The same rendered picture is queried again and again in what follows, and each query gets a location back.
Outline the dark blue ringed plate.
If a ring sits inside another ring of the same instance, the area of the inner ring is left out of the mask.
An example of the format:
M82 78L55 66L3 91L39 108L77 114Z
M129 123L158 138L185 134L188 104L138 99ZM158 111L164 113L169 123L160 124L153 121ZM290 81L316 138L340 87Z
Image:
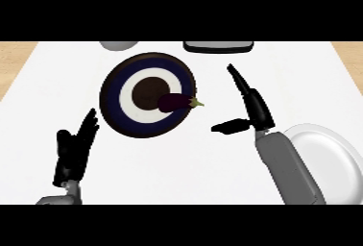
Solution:
M169 93L197 95L188 65L166 53L144 53L114 68L99 92L99 108L111 128L123 135L148 138L166 134L191 110L161 112L160 98Z

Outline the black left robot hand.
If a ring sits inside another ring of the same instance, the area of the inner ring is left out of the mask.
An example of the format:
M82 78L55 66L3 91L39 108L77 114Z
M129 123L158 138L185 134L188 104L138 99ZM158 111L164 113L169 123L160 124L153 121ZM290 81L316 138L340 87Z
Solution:
M91 110L77 134L67 130L57 132L58 161L54 185L63 187L68 181L80 182L85 178L92 144L99 130L96 111Z

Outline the grey round bowl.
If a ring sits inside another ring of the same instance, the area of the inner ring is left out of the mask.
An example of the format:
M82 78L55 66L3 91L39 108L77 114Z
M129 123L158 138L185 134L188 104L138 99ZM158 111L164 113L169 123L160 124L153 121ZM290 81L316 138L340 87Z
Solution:
M126 51L136 44L136 41L101 41L102 47L110 51Z

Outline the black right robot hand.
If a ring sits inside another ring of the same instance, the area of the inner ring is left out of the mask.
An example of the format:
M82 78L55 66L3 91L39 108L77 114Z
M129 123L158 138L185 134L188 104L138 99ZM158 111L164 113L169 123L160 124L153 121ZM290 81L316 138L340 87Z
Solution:
M228 70L237 82L237 88L243 96L248 118L238 118L214 125L212 127L212 131L231 135L244 132L250 129L250 127L254 127L256 132L265 135L275 127L274 116L268 103L259 90L248 85L232 64L229 64Z

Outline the purple eggplant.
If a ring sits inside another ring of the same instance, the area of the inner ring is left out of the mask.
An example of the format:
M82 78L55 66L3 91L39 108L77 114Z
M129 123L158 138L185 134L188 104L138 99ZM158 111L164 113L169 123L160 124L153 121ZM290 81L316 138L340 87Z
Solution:
M158 101L161 112L194 109L197 106L203 106L203 102L198 100L198 98L181 93L169 93L160 98Z

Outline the white plate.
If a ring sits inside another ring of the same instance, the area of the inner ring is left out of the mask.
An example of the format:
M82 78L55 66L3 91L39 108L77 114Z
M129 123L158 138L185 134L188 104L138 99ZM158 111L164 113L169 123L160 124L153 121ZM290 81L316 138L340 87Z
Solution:
M285 131L328 205L363 205L363 157L331 129L306 123Z

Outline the grey black-rimmed tray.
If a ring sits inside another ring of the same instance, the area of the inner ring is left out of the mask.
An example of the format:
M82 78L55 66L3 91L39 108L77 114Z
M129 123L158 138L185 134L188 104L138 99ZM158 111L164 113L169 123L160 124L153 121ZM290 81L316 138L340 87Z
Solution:
M185 41L184 47L189 52L204 54L234 54L250 52L253 41Z

